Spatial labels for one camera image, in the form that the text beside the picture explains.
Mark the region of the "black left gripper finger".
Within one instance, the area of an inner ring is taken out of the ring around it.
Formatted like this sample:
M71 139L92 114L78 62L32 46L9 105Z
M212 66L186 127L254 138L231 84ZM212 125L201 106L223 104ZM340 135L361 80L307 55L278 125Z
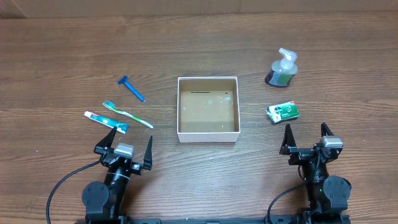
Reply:
M114 127L96 146L95 149L105 149L111 147L114 137L117 133L117 127Z
M153 136L149 138L148 144L147 144L147 149L146 153L144 155L144 167L152 167L152 142L153 142Z

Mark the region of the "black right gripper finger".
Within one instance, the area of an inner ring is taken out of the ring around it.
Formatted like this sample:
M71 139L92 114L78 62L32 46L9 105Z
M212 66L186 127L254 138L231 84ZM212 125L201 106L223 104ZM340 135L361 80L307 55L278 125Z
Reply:
M326 123L321 124L321 136L333 136L333 132L330 130Z
M279 152L292 152L292 151L296 150L296 148L297 148L297 145L295 143L292 129L290 127L290 124L287 124L285 126L284 139L282 141L282 145L280 147Z

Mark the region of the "white green toothpaste tube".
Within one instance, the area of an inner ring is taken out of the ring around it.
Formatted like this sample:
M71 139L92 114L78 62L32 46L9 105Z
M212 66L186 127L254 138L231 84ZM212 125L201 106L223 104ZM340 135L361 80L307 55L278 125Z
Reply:
M93 121L100 123L104 126L107 126L109 128L116 128L117 132L122 133L122 134L126 134L128 128L129 128L129 125L127 123L122 123L120 121L116 121L116 120L107 118L105 116L100 116L100 115L95 114L90 111L84 112L84 116L89 118L90 120L93 120Z

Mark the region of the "green soap bar pack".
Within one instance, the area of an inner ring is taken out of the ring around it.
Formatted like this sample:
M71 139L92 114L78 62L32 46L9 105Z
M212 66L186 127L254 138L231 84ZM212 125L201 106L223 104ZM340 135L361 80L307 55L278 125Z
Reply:
M266 114L273 124L296 119L300 116L294 101L288 101L286 103L269 106L266 109Z

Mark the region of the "green white toothbrush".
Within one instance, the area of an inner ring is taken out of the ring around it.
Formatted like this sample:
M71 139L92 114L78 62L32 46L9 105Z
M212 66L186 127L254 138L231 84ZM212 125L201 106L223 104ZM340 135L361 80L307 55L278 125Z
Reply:
M111 102L111 101L106 100L105 102L103 102L103 106L105 108L109 109L110 111L113 111L113 112L115 112L117 114L121 114L121 115L126 116L128 118L131 118L131 119L137 121L138 123L143 124L144 126L150 128L150 129L154 128L153 125L151 125L147 121L144 121L143 119L137 118L134 115L132 115L132 114L126 112L126 111L117 110L115 104L113 102Z

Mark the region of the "blue disposable razor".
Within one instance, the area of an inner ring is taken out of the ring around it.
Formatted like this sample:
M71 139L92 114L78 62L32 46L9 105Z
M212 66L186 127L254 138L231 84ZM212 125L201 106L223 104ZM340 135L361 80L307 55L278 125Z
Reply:
M144 97L128 82L128 76L122 77L118 85L125 85L141 102L145 102Z

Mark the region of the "clear soap pump bottle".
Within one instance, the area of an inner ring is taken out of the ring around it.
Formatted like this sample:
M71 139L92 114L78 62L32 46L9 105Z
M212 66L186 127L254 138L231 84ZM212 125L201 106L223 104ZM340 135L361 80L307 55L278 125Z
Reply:
M291 79L298 72L298 66L295 64L297 54L284 48L280 48L279 53L282 59L272 63L271 70L264 80L270 86L284 88L288 87Z

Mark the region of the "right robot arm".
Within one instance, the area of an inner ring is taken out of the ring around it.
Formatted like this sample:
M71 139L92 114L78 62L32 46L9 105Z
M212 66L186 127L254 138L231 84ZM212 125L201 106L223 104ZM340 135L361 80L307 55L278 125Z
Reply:
M337 160L343 150L343 141L326 125L321 124L320 141L311 148L298 148L292 129L285 126L279 153L288 155L289 165L297 166L306 188L308 208L301 209L291 218L292 223L349 223L343 215L348 208L352 186L345 178L330 175L326 165Z

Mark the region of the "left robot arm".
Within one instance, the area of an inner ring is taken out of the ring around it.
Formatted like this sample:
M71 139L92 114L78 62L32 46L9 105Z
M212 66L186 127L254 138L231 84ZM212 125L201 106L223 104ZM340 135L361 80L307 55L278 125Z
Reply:
M124 194L131 176L152 169L152 141L149 138L143 162L134 162L134 147L120 143L112 147L116 129L112 129L94 148L99 163L108 169L104 181L88 184L82 192L86 208L86 223L132 223L129 215L121 213Z

